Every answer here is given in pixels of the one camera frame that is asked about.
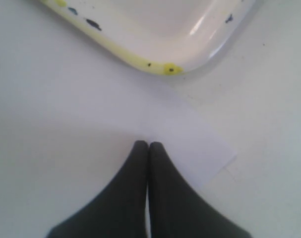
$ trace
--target paint palette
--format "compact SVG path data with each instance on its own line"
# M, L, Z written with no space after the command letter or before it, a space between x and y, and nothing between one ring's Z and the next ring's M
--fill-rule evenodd
M142 71L174 75L208 62L255 0L41 0Z

